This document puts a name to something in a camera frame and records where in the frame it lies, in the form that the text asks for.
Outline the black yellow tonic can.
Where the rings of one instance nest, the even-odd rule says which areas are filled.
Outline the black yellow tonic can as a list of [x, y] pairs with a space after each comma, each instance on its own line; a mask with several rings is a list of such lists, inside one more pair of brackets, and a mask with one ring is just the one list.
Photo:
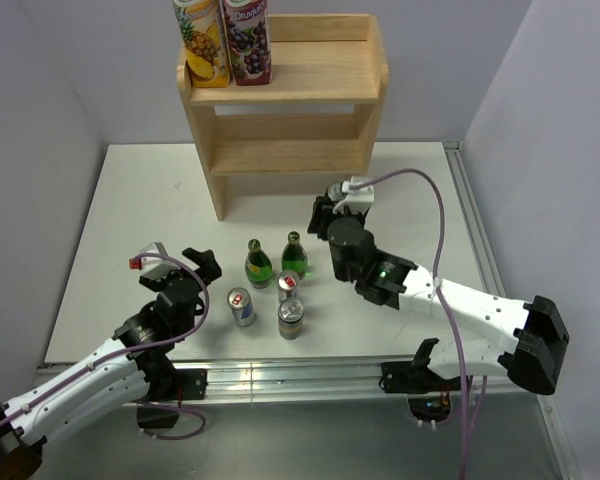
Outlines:
[[287, 340], [300, 336], [303, 326], [304, 305], [298, 298], [287, 298], [278, 307], [278, 330]]
[[328, 187], [326, 194], [333, 203], [338, 203], [346, 197], [346, 194], [342, 190], [341, 181], [332, 183]]

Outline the silver blue energy can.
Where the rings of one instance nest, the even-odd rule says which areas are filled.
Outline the silver blue energy can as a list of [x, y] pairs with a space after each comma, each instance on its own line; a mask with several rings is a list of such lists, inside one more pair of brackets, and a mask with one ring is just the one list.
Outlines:
[[238, 326], [246, 327], [254, 322], [253, 303], [251, 295], [246, 289], [241, 287], [231, 289], [227, 294], [227, 304]]

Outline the black yellow tonic can front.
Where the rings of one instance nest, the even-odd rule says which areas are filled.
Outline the black yellow tonic can front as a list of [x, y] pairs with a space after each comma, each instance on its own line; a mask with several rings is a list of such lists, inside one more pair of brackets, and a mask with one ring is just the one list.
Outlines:
[[287, 340], [300, 336], [303, 326], [304, 305], [298, 298], [287, 298], [278, 307], [278, 330]]

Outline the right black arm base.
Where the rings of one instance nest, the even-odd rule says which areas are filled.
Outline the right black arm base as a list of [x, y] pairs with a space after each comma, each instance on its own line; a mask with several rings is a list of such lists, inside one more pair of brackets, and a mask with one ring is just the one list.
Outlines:
[[381, 364], [378, 387], [386, 394], [405, 394], [412, 417], [418, 425], [432, 428], [452, 417], [451, 393], [460, 390], [460, 378], [444, 379], [429, 369], [436, 338], [425, 339], [411, 360]]

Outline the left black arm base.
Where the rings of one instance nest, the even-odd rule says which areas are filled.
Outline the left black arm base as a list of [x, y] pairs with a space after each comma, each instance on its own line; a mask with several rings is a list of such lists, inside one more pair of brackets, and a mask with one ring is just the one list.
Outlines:
[[147, 435], [167, 440], [161, 430], [173, 428], [185, 415], [185, 400], [205, 397], [208, 370], [205, 368], [177, 369], [165, 353], [148, 350], [138, 353], [139, 371], [149, 385], [148, 392], [137, 406], [138, 427]]

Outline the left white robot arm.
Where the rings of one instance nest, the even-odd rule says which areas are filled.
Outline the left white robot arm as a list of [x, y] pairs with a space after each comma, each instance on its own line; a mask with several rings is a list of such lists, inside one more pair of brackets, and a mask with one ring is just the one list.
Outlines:
[[28, 479], [43, 449], [117, 407], [163, 399], [175, 386], [168, 354], [200, 329], [210, 310], [208, 287], [222, 269], [213, 251], [187, 248], [184, 260], [161, 244], [130, 258], [153, 301], [127, 319], [86, 358], [48, 382], [0, 401], [0, 479]]

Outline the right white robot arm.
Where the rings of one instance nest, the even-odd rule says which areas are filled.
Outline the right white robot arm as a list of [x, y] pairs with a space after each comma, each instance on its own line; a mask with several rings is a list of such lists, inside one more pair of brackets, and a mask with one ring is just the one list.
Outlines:
[[366, 301], [454, 323], [476, 340], [459, 359], [437, 338], [420, 344], [394, 376], [409, 393], [429, 393], [462, 377], [505, 376], [538, 395], [555, 393], [570, 335], [555, 302], [508, 299], [435, 277], [425, 267], [379, 249], [364, 227], [368, 210], [323, 194], [314, 200], [308, 233], [328, 243], [334, 276]]

